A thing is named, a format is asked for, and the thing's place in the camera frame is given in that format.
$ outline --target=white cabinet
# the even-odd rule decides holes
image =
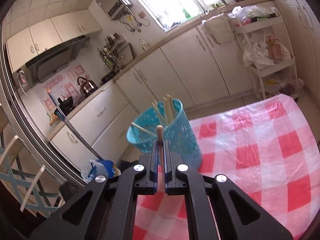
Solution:
[[[127,99],[112,83],[86,104],[70,122],[92,145],[127,104]]]
[[[252,78],[248,68],[243,64],[242,51],[236,39],[225,44],[217,44],[201,25],[197,26],[197,29],[218,64],[230,95],[252,90]]]
[[[90,171],[90,160],[97,160],[66,126],[52,138],[51,143],[80,171]]]
[[[196,105],[229,96],[207,44],[194,28],[161,47]]]
[[[304,17],[308,23],[308,27],[311,33],[311,38],[313,41],[313,46],[315,49],[315,55],[316,55],[316,65],[317,65],[317,97],[320,99],[320,23],[316,17],[316,15],[313,13],[312,9],[306,2],[306,0],[297,0],[301,10],[304,14]]]
[[[29,30],[38,54],[62,43],[50,19],[30,26]]]
[[[288,28],[296,57],[298,77],[316,95],[316,56],[308,22],[296,0],[276,0]]]
[[[101,32],[102,28],[89,10],[76,11],[71,13],[84,35]]]
[[[128,104],[92,145],[93,149],[105,160],[116,163],[129,145],[127,130],[137,116],[137,112]]]
[[[161,101],[166,94],[179,99],[184,108],[194,106],[190,95],[160,49],[134,66],[155,97]]]
[[[53,17],[51,21],[63,42],[84,35],[71,13]]]
[[[7,50],[12,73],[37,56],[28,28],[7,40]]]
[[[151,102],[156,100],[134,68],[121,76],[116,83],[140,113],[151,107]]]

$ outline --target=red and white checkered tablecloth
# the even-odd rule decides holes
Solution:
[[[199,172],[228,176],[299,239],[320,208],[320,154],[295,101],[278,95],[190,123]],[[133,239],[189,239],[184,197],[139,196]]]

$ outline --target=stainless steel kettle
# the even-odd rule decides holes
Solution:
[[[77,83],[80,86],[80,92],[84,95],[85,98],[87,98],[98,89],[97,85],[92,80],[86,79],[84,77],[78,77]]]

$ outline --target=chopstick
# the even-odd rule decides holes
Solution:
[[[143,127],[141,127],[141,126],[137,125],[137,124],[136,124],[136,123],[134,123],[134,122],[131,122],[131,125],[133,125],[133,126],[135,126],[135,127],[139,128],[141,131],[143,131],[143,132],[145,132],[145,133],[151,134],[151,135],[153,135],[153,136],[155,136],[155,137],[157,136],[156,134],[154,134],[154,133],[152,133],[152,132],[148,131],[147,129],[144,129]]]

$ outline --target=silver screw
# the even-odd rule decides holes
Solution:
[[[226,181],[227,181],[227,177],[224,176],[224,175],[222,175],[222,174],[220,174],[220,175],[218,175],[218,176],[216,177],[216,180],[217,180],[218,182],[226,182]]]
[[[188,170],[188,166],[187,165],[185,165],[185,164],[179,164],[178,165],[178,170],[179,171],[187,171]]]
[[[142,164],[137,164],[133,167],[133,169],[135,171],[143,171],[144,170],[144,166]]]
[[[98,183],[105,182],[106,179],[107,179],[107,178],[106,178],[105,176],[103,176],[103,175],[98,175],[98,176],[95,178],[96,182],[98,182]]]

